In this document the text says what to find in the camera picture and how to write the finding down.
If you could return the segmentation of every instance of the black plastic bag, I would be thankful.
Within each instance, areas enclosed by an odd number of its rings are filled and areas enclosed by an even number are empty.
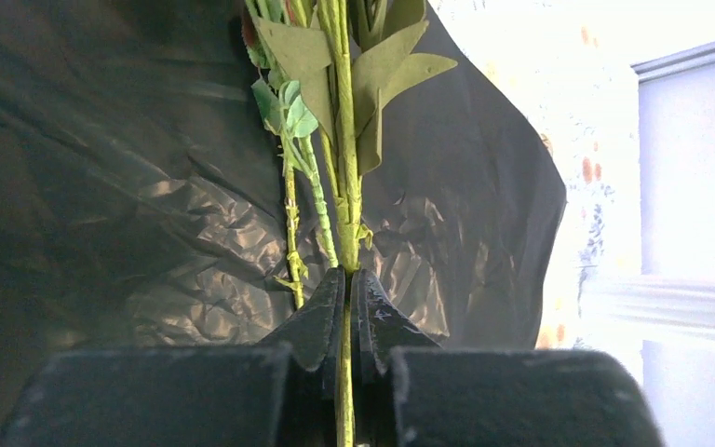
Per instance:
[[[238,11],[0,2],[0,418],[50,352],[252,343],[290,315],[274,280],[280,158]],[[364,265],[445,346],[532,348],[565,189],[537,133],[429,19],[416,51],[459,66],[384,111]],[[310,293],[325,263],[300,195]]]

